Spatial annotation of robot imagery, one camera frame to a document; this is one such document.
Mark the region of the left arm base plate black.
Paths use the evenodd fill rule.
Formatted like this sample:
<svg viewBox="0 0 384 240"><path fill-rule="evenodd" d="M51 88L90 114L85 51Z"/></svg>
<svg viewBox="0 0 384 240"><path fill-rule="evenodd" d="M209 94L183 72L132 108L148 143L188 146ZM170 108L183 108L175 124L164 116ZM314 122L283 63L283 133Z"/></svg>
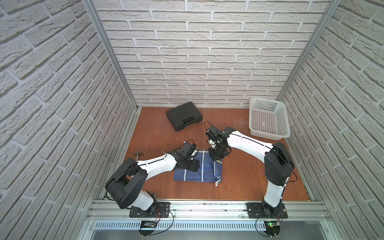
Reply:
<svg viewBox="0 0 384 240"><path fill-rule="evenodd" d="M137 207L131 207L130 218L168 218L170 202L154 202L148 210L144 211Z"/></svg>

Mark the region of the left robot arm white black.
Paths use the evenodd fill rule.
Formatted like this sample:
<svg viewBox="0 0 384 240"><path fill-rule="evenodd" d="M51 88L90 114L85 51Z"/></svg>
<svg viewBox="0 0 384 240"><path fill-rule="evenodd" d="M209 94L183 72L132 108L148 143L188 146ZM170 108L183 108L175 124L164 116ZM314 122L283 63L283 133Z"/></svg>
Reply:
<svg viewBox="0 0 384 240"><path fill-rule="evenodd" d="M106 197L115 201L120 209L134 207L144 212L154 212L157 200L150 193L143 191L146 181L177 169L197 172L200 162L195 157L198 153L195 143L184 142L179 148L157 158L144 161L129 158L105 183Z"/></svg>

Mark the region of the blue checked pillowcase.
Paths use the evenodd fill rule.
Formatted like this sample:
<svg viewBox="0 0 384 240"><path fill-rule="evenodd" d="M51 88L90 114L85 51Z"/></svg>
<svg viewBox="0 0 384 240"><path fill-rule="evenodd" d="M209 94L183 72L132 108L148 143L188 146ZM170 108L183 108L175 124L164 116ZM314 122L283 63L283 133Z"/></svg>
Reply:
<svg viewBox="0 0 384 240"><path fill-rule="evenodd" d="M222 179L223 162L213 161L208 151L199 151L195 159L200 161L200 167L196 173L187 170L175 170L175 182L215 183L217 178Z"/></svg>

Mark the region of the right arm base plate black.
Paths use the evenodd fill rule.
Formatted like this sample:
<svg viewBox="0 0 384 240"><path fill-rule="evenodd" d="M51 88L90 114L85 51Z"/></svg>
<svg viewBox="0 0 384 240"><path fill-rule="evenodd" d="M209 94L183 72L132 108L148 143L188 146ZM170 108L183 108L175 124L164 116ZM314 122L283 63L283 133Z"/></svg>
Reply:
<svg viewBox="0 0 384 240"><path fill-rule="evenodd" d="M271 207L265 202L246 203L247 213L250 219L287 219L288 214L283 203L279 203L277 207Z"/></svg>

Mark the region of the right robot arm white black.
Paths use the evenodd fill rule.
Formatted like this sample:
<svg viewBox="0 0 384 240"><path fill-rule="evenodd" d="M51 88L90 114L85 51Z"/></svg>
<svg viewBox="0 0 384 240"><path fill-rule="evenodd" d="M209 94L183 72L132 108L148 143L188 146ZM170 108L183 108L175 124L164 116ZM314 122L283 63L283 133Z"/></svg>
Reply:
<svg viewBox="0 0 384 240"><path fill-rule="evenodd" d="M270 144L258 141L230 127L221 131L211 126L207 129L206 135L211 146L209 155L213 161L222 160L235 148L264 163L268 185L262 200L262 210L267 216L275 215L295 168L286 146L282 143Z"/></svg>

